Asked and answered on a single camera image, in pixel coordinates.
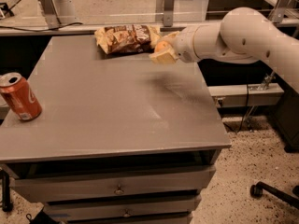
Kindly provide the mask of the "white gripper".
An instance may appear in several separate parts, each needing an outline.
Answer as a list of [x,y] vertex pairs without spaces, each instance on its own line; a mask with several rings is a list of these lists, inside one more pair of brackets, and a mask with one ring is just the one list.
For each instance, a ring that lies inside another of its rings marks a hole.
[[199,62],[196,52],[194,51],[194,35],[198,30],[195,26],[189,26],[182,31],[175,31],[159,39],[159,42],[167,42],[173,45],[155,49],[149,56],[157,64],[173,64],[178,57],[185,63]]

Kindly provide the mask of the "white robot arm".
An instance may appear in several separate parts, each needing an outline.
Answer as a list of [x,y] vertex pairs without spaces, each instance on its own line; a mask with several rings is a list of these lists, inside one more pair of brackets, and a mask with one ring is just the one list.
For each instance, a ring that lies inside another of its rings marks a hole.
[[299,40],[280,32],[249,7],[233,9],[221,21],[202,22],[165,35],[149,57],[160,64],[204,59],[223,63],[261,61],[299,91]]

